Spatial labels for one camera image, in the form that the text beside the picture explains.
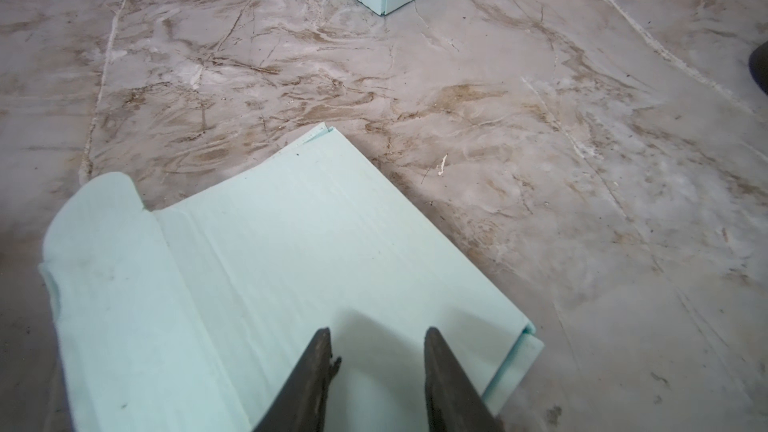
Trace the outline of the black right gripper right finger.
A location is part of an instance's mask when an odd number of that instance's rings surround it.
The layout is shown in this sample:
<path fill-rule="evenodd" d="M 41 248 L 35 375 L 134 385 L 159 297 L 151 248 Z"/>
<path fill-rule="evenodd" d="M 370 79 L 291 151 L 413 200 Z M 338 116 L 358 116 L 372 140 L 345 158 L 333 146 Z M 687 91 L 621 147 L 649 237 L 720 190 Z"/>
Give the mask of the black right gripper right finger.
<path fill-rule="evenodd" d="M 426 332 L 424 366 L 425 401 L 431 432 L 503 430 L 436 327 L 430 327 Z"/>

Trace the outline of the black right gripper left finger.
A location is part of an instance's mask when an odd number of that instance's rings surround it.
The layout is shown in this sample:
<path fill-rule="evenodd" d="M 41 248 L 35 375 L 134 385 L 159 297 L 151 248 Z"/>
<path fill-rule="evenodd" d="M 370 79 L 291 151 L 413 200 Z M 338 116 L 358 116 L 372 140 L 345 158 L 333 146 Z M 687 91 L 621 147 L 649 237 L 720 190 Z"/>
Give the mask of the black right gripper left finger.
<path fill-rule="evenodd" d="M 318 329 L 254 431 L 323 432 L 330 384 L 340 367 L 330 329 Z"/>

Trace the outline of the mint box sheets stack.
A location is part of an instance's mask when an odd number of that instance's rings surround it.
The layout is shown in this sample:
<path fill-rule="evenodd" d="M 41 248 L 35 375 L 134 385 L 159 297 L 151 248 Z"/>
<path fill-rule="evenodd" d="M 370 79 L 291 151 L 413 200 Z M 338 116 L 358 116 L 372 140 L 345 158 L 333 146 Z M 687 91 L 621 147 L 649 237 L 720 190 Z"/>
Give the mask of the mint box sheets stack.
<path fill-rule="evenodd" d="M 148 209 L 122 173 L 43 241 L 78 431 L 250 431 L 311 337 L 341 361 L 329 431 L 424 431 L 438 329 L 492 414 L 543 349 L 532 321 L 337 129 Z"/>

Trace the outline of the black round-base stand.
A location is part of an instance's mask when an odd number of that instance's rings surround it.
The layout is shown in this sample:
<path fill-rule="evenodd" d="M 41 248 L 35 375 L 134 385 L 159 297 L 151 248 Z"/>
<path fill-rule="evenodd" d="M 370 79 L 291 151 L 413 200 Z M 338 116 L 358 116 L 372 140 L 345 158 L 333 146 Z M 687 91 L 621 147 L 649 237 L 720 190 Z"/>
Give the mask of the black round-base stand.
<path fill-rule="evenodd" d="M 750 54 L 748 67 L 754 82 L 768 94 L 768 42 L 758 46 Z"/>

